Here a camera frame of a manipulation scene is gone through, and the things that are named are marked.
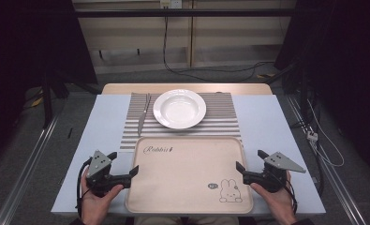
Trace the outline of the black metal stand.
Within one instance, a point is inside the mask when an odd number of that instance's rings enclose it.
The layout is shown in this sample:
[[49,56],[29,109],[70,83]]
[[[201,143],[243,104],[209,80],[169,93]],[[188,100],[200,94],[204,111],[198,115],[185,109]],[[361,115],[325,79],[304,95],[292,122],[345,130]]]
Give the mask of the black metal stand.
[[42,96],[44,101],[44,128],[47,128],[52,121],[52,94],[58,98],[67,98],[69,92],[65,85],[63,73],[59,70],[47,70],[42,80]]

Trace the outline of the beige tray with rabbit print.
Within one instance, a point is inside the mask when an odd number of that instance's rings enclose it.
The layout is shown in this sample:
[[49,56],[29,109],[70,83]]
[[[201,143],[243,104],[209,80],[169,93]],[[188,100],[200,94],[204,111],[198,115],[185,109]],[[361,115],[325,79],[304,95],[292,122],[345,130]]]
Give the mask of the beige tray with rabbit print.
[[234,137],[146,137],[138,140],[126,207],[138,214],[233,214],[253,208],[244,164]]

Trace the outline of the silver table knife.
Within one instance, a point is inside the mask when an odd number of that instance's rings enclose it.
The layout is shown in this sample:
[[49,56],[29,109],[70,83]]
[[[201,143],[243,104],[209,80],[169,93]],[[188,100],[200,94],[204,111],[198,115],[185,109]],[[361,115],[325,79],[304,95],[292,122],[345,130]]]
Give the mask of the silver table knife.
[[146,95],[146,101],[145,101],[145,106],[143,108],[143,112],[139,118],[139,123],[138,123],[138,129],[137,129],[137,134],[138,134],[138,137],[141,136],[141,131],[142,131],[142,128],[143,128],[143,125],[144,125],[144,120],[146,118],[146,115],[147,115],[147,111],[148,111],[148,107],[149,107],[149,104],[150,104],[150,101],[151,101],[151,94],[148,93]]

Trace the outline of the metal floor rail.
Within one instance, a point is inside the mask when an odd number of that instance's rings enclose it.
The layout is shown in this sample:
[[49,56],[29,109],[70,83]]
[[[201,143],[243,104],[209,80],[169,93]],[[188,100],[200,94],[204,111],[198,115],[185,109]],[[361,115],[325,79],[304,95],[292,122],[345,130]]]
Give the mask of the metal floor rail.
[[316,122],[317,127],[313,128],[310,124],[306,123],[306,119],[303,115],[301,115],[301,106],[296,97],[287,97],[289,105],[297,118],[297,121],[300,123],[301,128],[304,133],[308,131],[313,131],[318,134],[318,137],[324,137],[330,145],[335,149],[339,157],[341,158],[340,163],[334,163],[330,160],[329,156],[327,155],[323,146],[318,143],[317,141],[311,141],[307,139],[308,143],[311,146],[312,152],[319,157],[320,159],[320,167],[323,170],[325,177],[329,180],[335,195],[337,196],[339,202],[341,203],[342,207],[344,208],[351,225],[367,225],[363,215],[360,211],[360,208],[354,201],[353,197],[351,196],[350,192],[346,188],[345,184],[343,183],[342,179],[340,178],[339,174],[337,173],[337,169],[343,168],[345,165],[345,159],[343,154],[334,144],[334,142],[329,138],[329,136],[325,133],[322,129],[318,117],[316,116],[315,110],[313,109],[309,100],[306,101],[306,109],[310,110],[314,121]]
[[51,135],[54,132],[58,119],[59,116],[55,115],[51,122],[42,129],[30,157],[27,159],[26,164],[21,170],[20,176],[15,182],[12,190],[7,195],[2,208],[0,209],[0,225],[9,225],[12,221],[13,216],[33,176],[33,173],[36,170],[36,166],[38,165],[51,138]]

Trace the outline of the person's left hand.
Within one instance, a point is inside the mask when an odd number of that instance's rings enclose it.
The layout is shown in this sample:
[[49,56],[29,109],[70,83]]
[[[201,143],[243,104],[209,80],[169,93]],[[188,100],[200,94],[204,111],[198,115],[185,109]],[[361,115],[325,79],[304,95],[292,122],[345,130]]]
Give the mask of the person's left hand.
[[108,214],[111,202],[124,187],[114,186],[104,197],[99,198],[86,186],[87,173],[88,170],[85,170],[81,176],[81,221],[85,225],[101,225]]

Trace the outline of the white wall socket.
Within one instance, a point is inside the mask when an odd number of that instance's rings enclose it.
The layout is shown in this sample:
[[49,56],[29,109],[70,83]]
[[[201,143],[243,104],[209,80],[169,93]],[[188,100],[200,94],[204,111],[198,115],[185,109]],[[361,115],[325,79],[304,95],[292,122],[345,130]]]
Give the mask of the white wall socket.
[[181,9],[183,7],[182,0],[160,0],[161,8],[170,8],[170,9]]

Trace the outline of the pale blue table board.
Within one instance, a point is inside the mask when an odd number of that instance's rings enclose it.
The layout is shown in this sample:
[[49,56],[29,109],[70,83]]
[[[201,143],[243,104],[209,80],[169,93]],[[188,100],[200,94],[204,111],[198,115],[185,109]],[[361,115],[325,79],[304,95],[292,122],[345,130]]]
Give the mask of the pale blue table board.
[[[276,96],[234,96],[232,99],[248,170],[257,171],[263,168],[262,161],[257,158],[259,149],[269,154],[279,151],[301,166],[305,165]],[[64,183],[52,207],[54,214],[72,216],[77,213],[75,205],[79,169],[96,150],[105,154],[118,152],[118,159],[113,163],[112,171],[128,172],[132,154],[122,150],[120,144],[129,105],[129,95],[100,95],[96,98]],[[309,172],[295,172],[291,176],[291,184],[295,189],[299,215],[312,216],[325,212]]]

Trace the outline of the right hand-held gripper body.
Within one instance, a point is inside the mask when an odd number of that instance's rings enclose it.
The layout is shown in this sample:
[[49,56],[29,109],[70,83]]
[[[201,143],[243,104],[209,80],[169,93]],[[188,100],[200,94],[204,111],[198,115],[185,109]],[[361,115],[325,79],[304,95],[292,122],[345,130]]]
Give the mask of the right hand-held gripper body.
[[264,169],[262,172],[251,172],[249,176],[243,176],[243,183],[250,185],[257,183],[271,193],[276,193],[286,186],[288,180],[287,171],[305,173],[305,169],[280,152],[273,153],[263,159]]

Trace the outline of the white deep plate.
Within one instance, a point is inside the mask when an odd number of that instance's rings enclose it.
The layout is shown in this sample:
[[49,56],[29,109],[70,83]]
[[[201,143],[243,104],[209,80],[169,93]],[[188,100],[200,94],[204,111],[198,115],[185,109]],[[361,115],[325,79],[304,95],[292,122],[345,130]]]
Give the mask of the white deep plate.
[[153,113],[156,121],[166,128],[192,128],[204,118],[206,103],[193,91],[175,89],[155,100]]

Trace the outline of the black horizontal bar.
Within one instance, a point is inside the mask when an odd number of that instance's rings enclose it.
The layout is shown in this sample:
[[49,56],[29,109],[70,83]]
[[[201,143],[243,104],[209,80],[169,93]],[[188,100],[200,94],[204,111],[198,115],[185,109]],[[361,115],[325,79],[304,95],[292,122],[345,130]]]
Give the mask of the black horizontal bar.
[[123,17],[281,17],[300,13],[297,9],[80,9],[75,11],[79,18],[123,18]]

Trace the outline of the person's right hand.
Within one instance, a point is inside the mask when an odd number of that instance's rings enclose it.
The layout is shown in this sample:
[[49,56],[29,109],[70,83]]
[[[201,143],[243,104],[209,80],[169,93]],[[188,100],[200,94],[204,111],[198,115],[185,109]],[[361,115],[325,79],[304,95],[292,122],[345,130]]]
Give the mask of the person's right hand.
[[292,225],[297,221],[293,213],[292,198],[284,188],[271,193],[257,183],[252,183],[250,187],[267,203],[271,215],[279,225]]

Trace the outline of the striped placemat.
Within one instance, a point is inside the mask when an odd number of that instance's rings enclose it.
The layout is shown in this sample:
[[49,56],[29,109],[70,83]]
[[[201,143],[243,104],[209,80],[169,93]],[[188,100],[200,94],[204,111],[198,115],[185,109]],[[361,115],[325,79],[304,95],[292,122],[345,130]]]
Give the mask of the striped placemat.
[[241,137],[237,115],[230,93],[199,93],[206,103],[206,114],[200,123],[186,129],[173,129],[158,123],[153,113],[155,100],[161,94],[151,94],[147,115],[138,137],[138,121],[145,106],[147,94],[131,95],[120,150],[132,152],[141,137],[168,136],[232,136]]

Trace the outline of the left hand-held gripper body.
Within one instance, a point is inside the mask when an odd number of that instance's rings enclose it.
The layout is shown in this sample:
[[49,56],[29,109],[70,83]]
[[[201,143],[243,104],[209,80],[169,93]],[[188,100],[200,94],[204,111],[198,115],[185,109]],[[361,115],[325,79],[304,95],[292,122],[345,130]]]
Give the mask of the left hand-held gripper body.
[[114,186],[122,185],[124,188],[131,187],[131,180],[125,179],[125,174],[111,175],[111,163],[113,160],[105,154],[96,150],[91,157],[88,173],[86,174],[86,185],[97,197],[104,197]]

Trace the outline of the dark curtain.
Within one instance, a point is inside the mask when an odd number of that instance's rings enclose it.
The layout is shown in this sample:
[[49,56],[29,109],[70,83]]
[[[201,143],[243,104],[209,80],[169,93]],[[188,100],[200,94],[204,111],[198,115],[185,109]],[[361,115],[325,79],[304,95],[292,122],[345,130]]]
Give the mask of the dark curtain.
[[370,0],[297,0],[275,66],[306,56],[306,75],[370,167]]
[[0,0],[0,151],[25,102],[48,83],[60,97],[66,83],[96,83],[72,0]]

